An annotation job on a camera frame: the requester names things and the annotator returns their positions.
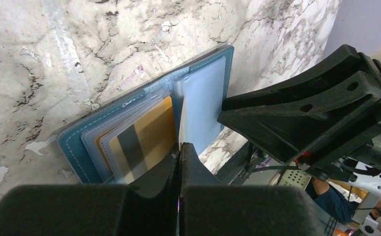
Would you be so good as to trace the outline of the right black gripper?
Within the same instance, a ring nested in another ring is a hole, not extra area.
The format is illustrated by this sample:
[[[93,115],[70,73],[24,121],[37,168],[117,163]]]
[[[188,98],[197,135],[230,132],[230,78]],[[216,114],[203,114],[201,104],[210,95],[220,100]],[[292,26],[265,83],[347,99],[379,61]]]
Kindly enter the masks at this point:
[[[342,45],[306,71],[226,98],[218,122],[320,180],[381,174],[381,62]]]

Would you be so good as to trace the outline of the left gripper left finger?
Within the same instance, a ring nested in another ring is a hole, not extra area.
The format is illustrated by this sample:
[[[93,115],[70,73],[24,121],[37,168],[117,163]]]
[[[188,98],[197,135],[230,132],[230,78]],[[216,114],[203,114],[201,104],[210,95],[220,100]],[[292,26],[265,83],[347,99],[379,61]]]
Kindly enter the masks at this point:
[[[174,236],[180,185],[173,145],[130,185],[22,185],[0,200],[0,236]]]

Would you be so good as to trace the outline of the blue card holder wallet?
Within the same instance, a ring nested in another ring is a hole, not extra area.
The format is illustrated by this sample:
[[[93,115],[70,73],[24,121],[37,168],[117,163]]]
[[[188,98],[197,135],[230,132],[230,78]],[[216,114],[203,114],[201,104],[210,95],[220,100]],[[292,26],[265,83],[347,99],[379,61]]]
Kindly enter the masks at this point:
[[[77,119],[57,137],[82,184],[130,184],[175,144],[204,152],[229,88],[234,47],[218,46]]]

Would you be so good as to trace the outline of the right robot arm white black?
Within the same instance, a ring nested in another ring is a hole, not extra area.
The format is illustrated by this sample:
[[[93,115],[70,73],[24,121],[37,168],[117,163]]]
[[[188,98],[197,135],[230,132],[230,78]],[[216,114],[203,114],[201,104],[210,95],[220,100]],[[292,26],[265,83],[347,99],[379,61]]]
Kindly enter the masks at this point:
[[[225,99],[218,121],[281,164],[381,198],[381,62],[350,45],[293,78]]]

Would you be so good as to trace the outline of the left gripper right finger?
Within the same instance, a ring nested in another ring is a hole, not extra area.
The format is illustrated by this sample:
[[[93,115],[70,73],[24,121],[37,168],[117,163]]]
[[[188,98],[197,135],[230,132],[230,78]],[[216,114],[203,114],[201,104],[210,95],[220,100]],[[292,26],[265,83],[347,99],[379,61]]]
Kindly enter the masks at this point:
[[[191,143],[180,148],[181,236],[322,236],[313,201],[285,186],[221,183]]]

